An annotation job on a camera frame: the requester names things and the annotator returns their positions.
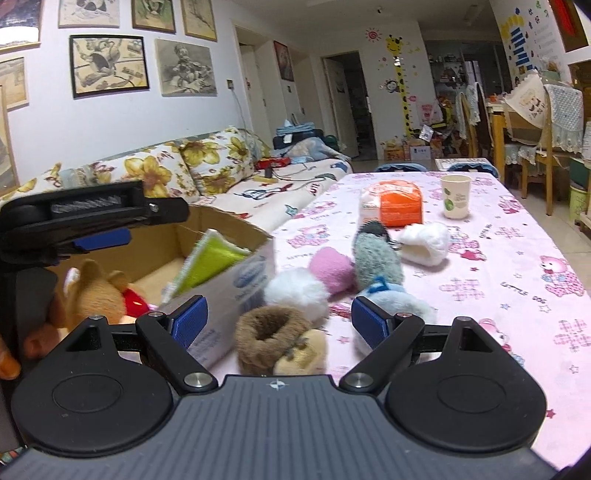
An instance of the sofa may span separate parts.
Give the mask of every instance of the sofa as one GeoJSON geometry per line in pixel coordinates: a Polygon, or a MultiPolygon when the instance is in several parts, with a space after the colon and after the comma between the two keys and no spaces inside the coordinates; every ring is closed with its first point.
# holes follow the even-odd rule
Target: sofa
{"type": "Polygon", "coordinates": [[[181,138],[114,155],[78,168],[56,164],[0,198],[4,203],[59,189],[142,180],[146,197],[182,197],[189,204],[211,205],[272,232],[308,206],[345,175],[349,163],[328,159],[274,170],[274,178],[255,180],[264,172],[255,162],[269,146],[252,132],[223,131],[181,138]]]}

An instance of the blue chair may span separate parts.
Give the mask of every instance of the blue chair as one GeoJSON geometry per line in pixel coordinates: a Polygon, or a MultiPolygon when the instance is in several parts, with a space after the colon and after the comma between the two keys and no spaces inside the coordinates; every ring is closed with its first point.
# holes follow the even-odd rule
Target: blue chair
{"type": "Polygon", "coordinates": [[[375,169],[375,173],[387,171],[428,171],[427,167],[423,167],[418,163],[387,163],[375,169]]]}
{"type": "Polygon", "coordinates": [[[499,178],[499,171],[494,165],[489,163],[456,163],[447,169],[447,171],[480,171],[490,173],[494,178],[499,178]]]}

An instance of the door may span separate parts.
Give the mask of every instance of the door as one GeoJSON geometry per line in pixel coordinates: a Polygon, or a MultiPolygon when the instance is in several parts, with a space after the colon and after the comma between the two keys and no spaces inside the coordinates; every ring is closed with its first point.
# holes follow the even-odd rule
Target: door
{"type": "Polygon", "coordinates": [[[255,49],[250,45],[240,46],[240,53],[246,82],[246,97],[251,110],[252,129],[267,145],[273,145],[255,49]]]}
{"type": "Polygon", "coordinates": [[[324,59],[324,68],[329,83],[337,134],[339,141],[346,146],[343,153],[351,158],[358,157],[357,129],[351,110],[345,68],[342,63],[330,59],[324,59]]]}

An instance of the green trash can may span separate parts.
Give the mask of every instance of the green trash can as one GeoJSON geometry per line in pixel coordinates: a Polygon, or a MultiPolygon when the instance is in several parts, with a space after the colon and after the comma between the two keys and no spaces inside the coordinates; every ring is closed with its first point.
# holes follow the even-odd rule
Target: green trash can
{"type": "Polygon", "coordinates": [[[570,214],[569,219],[575,225],[580,223],[579,215],[587,212],[587,190],[575,182],[570,182],[570,214]]]}

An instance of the pink plush toy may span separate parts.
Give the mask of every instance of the pink plush toy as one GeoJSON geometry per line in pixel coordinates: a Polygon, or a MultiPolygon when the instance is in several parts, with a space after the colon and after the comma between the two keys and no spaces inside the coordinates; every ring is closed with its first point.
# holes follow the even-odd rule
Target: pink plush toy
{"type": "Polygon", "coordinates": [[[310,261],[309,270],[320,280],[331,295],[348,290],[355,283],[355,268],[347,255],[332,247],[318,250],[310,261]]]}

